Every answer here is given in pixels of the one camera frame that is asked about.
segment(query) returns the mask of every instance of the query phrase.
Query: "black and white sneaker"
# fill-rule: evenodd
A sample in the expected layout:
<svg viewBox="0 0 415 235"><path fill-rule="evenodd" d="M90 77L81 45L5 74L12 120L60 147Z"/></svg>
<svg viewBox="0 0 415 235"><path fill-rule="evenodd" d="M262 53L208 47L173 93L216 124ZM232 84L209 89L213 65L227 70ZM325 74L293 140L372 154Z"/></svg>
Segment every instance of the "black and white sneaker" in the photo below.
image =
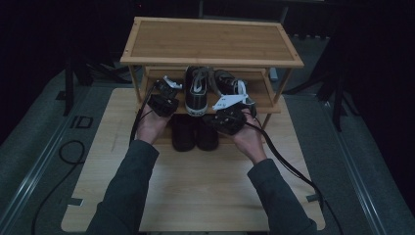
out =
<svg viewBox="0 0 415 235"><path fill-rule="evenodd" d="M192 117L203 116L208 109L208 72L206 67L188 67L185 77L185 106Z"/></svg>
<svg viewBox="0 0 415 235"><path fill-rule="evenodd" d="M214 75L208 78L209 86L216 95L242 95L247 94L247 83L236 78L226 70L216 70ZM241 102L243 106L250 109L251 114L256 117L255 101L250 97Z"/></svg>

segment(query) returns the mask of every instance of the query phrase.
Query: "hand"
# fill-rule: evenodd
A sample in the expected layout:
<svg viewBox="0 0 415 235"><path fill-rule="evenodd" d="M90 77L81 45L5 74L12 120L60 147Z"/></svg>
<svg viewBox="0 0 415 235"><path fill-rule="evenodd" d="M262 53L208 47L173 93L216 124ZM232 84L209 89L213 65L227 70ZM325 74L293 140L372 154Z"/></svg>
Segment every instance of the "hand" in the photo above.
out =
<svg viewBox="0 0 415 235"><path fill-rule="evenodd" d="M141 115L142 119L138 123L135 133L136 140L142 140L149 144L154 144L164 132L170 117L159 117L150 106L146 105Z"/></svg>
<svg viewBox="0 0 415 235"><path fill-rule="evenodd" d="M242 112L245 114L248 123L260 128L259 123L253 118L250 110L243 109ZM254 165L267 159L262 146L261 134L253 127L245 125L238 133L230 137L234 141L236 147L245 154Z"/></svg>

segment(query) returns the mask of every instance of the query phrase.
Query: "shelf top board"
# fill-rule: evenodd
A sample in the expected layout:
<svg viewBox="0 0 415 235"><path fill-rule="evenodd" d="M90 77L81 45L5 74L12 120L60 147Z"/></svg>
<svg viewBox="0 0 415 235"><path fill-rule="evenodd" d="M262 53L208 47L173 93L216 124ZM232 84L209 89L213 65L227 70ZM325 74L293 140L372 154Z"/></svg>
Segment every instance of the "shelf top board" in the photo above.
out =
<svg viewBox="0 0 415 235"><path fill-rule="evenodd" d="M135 18L125 65L302 68L280 23Z"/></svg>

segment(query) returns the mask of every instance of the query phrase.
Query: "black shoe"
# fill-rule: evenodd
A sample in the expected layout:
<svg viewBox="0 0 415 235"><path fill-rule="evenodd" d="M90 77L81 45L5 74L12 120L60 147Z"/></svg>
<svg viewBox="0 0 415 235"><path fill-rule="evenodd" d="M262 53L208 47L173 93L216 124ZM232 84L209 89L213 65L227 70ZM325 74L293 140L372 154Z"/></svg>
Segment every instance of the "black shoe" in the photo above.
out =
<svg viewBox="0 0 415 235"><path fill-rule="evenodd" d="M185 152L195 147L196 121L196 118L188 115L171 117L171 143L176 151Z"/></svg>
<svg viewBox="0 0 415 235"><path fill-rule="evenodd" d="M219 145L217 131L208 126L201 117L198 118L196 125L196 145L204 151L212 151Z"/></svg>
<svg viewBox="0 0 415 235"><path fill-rule="evenodd" d="M222 95L247 94L247 83L242 79L236 78L226 70L216 70L213 77L210 77L208 81L213 92L219 97ZM248 97L240 103L250 110L253 117L256 117L256 107L253 99Z"/></svg>
<svg viewBox="0 0 415 235"><path fill-rule="evenodd" d="M208 70L206 67L188 67L185 77L185 106L192 117L203 116L208 109Z"/></svg>

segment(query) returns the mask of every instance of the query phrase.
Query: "forearm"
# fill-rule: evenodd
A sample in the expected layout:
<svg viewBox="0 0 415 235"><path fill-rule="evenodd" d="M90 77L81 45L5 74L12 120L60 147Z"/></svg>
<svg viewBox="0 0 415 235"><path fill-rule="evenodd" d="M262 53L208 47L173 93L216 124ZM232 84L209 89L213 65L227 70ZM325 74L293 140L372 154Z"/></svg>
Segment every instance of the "forearm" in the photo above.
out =
<svg viewBox="0 0 415 235"><path fill-rule="evenodd" d="M123 225L128 233L137 232L158 155L159 152L146 142L131 142L124 160L108 186L103 202L97 207L88 227L88 234L99 234L108 224L107 220L112 219L117 220L116 224Z"/></svg>
<svg viewBox="0 0 415 235"><path fill-rule="evenodd" d="M268 159L248 173L268 215L272 234L316 234L316 224L305 214L275 163Z"/></svg>

